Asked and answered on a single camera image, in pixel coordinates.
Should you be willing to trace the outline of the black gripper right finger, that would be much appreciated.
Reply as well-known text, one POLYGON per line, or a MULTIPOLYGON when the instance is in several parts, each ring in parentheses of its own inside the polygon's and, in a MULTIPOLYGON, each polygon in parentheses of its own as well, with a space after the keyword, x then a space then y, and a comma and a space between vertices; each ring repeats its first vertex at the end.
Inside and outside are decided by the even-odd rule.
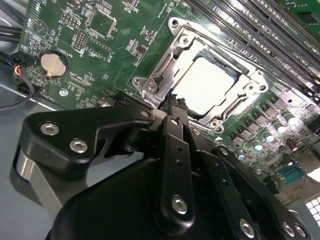
POLYGON ((178 99, 177 109, 196 166, 213 189, 217 229, 221 240, 310 240, 312 235, 260 182, 233 152, 211 147, 197 128, 188 123, 187 105, 178 99))

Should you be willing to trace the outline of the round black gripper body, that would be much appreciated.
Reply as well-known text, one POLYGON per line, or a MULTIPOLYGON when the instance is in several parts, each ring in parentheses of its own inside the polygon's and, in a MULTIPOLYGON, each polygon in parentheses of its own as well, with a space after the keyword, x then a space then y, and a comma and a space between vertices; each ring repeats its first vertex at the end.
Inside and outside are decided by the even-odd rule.
MULTIPOLYGON (((168 240, 154 220, 159 161, 137 161, 72 197, 60 210, 51 240, 168 240)), ((227 220, 202 177, 191 176, 195 221, 182 240, 229 240, 227 220)))

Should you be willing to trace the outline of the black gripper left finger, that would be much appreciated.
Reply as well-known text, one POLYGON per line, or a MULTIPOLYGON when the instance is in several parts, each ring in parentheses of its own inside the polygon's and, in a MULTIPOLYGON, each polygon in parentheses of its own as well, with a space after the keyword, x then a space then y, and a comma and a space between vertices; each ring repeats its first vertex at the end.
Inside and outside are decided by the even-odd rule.
POLYGON ((138 161, 157 160, 153 218, 163 232, 187 232, 196 218, 192 149, 178 105, 167 110, 162 118, 139 104, 34 113, 22 124, 16 174, 54 224, 77 194, 138 161))

